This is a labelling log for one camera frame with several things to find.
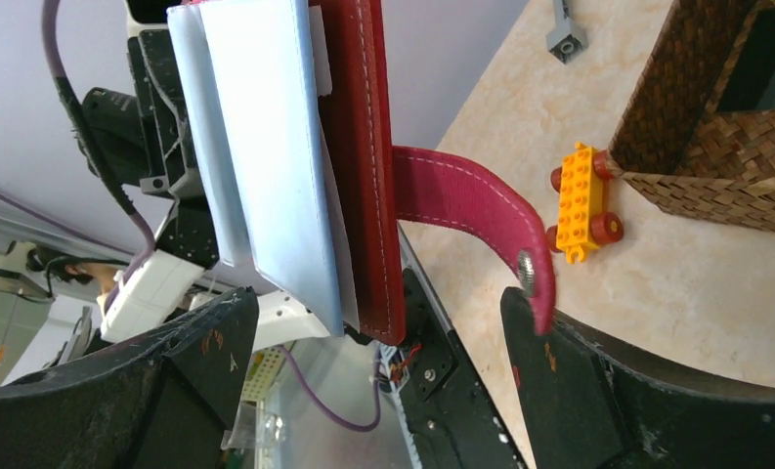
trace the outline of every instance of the desk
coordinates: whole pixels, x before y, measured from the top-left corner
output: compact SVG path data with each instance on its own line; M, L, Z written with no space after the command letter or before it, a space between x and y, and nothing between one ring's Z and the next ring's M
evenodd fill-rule
M562 65L545 47L551 2L532 0L438 149L496 172L553 225L549 172L575 141L608 146L670 5L575 2L590 48ZM621 181L611 200L624 241L583 265L554 257L558 309L676 362L775 387L775 234L666 215ZM515 278L466 234L403 227L534 467L499 317Z

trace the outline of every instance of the woven basket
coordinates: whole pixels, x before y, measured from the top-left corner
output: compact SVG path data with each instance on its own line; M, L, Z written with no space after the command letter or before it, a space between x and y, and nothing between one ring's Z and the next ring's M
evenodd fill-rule
M674 1L610 144L612 171L664 212L775 232L775 110L723 106L756 20L773 9Z

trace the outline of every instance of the person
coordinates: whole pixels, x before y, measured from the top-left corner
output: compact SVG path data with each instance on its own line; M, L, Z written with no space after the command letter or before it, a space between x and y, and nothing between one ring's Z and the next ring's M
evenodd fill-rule
M82 285L87 285L95 281L100 287L97 303L100 305L101 311L103 311L108 294L116 286L116 276L119 270L111 264L75 262L76 258L72 258L70 261L62 259L67 257L70 256L56 249L37 245L27 251L25 267L28 271L36 273L45 273L47 270L50 270L51 277L55 277L65 283L76 281Z

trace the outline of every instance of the yellow lego brick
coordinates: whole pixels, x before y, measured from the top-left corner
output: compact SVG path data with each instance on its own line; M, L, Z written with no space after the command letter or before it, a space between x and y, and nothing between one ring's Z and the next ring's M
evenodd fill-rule
M604 183L594 174L597 149L577 143L577 151L563 158L557 248L569 264L584 262L599 249L589 227L591 217L603 211Z

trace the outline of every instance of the gray lego piece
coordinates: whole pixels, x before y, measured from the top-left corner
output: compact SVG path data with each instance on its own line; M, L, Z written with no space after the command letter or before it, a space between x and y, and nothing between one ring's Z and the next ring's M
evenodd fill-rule
M585 30L571 19L566 0L552 0L554 3L554 30L545 36L548 52L560 62L567 64L588 47Z

